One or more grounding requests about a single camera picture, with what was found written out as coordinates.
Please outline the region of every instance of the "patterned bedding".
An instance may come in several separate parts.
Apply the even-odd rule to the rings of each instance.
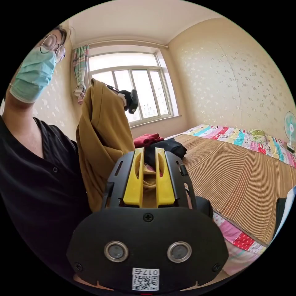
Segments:
[[[295,156],[283,148],[284,142],[268,135],[266,135],[268,144],[262,145],[250,141],[250,132],[248,130],[204,124],[192,128],[183,134],[242,146],[246,149],[274,157],[296,168]],[[251,239],[246,233],[233,226],[219,214],[214,213],[213,218],[223,233],[228,248],[229,259],[223,268],[227,274],[236,274],[251,265],[266,250],[265,246]]]

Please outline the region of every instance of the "windowsill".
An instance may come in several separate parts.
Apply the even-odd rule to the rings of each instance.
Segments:
[[[140,123],[138,125],[131,126],[130,129],[134,129],[136,127],[148,125],[148,124],[151,124],[151,123],[161,122],[161,121],[164,121],[164,120],[169,120],[169,119],[172,119],[172,118],[178,118],[178,117],[182,117],[182,115],[170,116],[170,117],[160,118],[160,119],[149,121],[149,122],[145,122],[145,123]]]

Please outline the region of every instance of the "wallpaper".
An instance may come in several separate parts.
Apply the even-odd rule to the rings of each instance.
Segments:
[[[169,43],[192,126],[262,129],[287,140],[284,117],[296,116],[276,64],[247,32],[225,18],[196,24]]]
[[[34,104],[33,116],[47,124],[56,125],[71,140],[76,140],[75,131],[79,117],[71,90],[71,51],[70,39],[65,43],[66,56],[56,65],[50,84],[44,89],[41,96]],[[0,107],[3,113],[4,104]]]

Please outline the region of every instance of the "red cloth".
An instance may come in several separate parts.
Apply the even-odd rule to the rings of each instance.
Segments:
[[[143,136],[140,136],[136,139],[134,139],[134,144],[136,148],[141,148],[141,147],[148,147],[151,144],[157,143],[163,141],[163,138],[159,136],[159,134],[145,134]]]

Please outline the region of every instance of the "curtain rod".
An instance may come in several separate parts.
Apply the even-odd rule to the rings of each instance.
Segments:
[[[155,42],[149,42],[149,41],[140,41],[140,40],[130,40],[130,39],[115,39],[115,40],[105,40],[105,41],[96,41],[96,42],[84,42],[81,44],[78,44],[75,46],[75,48],[78,48],[79,46],[83,46],[83,45],[95,45],[95,44],[100,44],[100,43],[111,43],[111,42],[136,42],[136,43],[146,43],[147,45],[157,45],[159,47],[164,47],[164,48],[168,48],[167,45],[163,45],[160,43],[155,43]]]

